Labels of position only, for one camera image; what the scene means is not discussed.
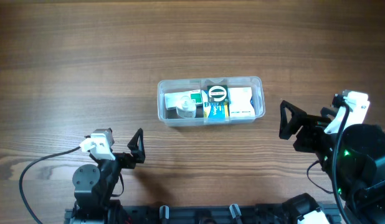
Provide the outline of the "white medicine box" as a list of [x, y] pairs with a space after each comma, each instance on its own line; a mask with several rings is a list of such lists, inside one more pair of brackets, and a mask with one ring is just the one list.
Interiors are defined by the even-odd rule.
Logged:
[[229, 88], [229, 116], [231, 118], [254, 116], [255, 110], [251, 99], [251, 87]]

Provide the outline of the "white green long box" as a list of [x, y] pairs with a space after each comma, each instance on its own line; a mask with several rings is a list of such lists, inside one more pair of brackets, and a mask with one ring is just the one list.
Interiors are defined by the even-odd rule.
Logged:
[[184, 96], [188, 96], [196, 106], [202, 105], [201, 90], [190, 90], [174, 93], [165, 93], [165, 106], [167, 110], [173, 110], [176, 108], [176, 103]]

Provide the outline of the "white Calamol lotion bottle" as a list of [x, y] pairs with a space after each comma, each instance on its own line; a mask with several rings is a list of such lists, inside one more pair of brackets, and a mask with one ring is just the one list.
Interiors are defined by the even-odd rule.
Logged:
[[188, 96], [183, 96], [176, 103], [176, 112], [180, 118], [195, 118], [196, 104]]

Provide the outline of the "blue Vicks VapoDrops box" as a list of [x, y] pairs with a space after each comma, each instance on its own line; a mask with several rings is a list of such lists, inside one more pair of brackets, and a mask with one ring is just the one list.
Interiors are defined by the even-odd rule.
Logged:
[[201, 95], [204, 118], [224, 119], [229, 117], [228, 105], [222, 103], [210, 103], [206, 90], [202, 90]]

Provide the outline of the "clear plastic container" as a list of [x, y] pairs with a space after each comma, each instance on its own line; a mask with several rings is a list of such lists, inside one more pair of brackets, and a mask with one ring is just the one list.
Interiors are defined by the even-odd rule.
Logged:
[[259, 77], [193, 78], [158, 83], [158, 118], [167, 126], [251, 123], [265, 114]]

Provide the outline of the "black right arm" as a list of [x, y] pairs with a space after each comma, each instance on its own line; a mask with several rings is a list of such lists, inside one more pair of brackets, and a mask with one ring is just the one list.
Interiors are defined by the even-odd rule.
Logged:
[[287, 101], [280, 104], [282, 139], [296, 136], [298, 152], [314, 153], [345, 201], [351, 223], [385, 223], [385, 133], [377, 125], [353, 124], [340, 137], [329, 134], [336, 112], [323, 108], [309, 115]]

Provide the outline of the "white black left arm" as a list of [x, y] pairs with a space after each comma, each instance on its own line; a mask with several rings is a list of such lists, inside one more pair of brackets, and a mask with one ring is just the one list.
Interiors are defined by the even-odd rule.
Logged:
[[65, 223], [132, 223], [129, 214], [117, 199], [114, 188], [124, 186], [121, 171], [134, 169], [145, 161], [143, 130], [140, 128], [127, 144], [129, 153], [113, 152], [112, 129], [96, 129], [80, 143], [83, 152], [96, 162], [79, 167], [73, 174], [75, 203], [65, 212]]

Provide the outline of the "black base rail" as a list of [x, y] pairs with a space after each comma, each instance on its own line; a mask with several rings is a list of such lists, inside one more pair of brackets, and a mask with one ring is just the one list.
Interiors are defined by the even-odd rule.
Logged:
[[65, 223], [341, 223], [335, 204], [316, 202], [308, 194], [284, 203], [236, 203], [211, 207], [125, 206], [101, 215], [82, 213], [74, 207], [65, 211]]

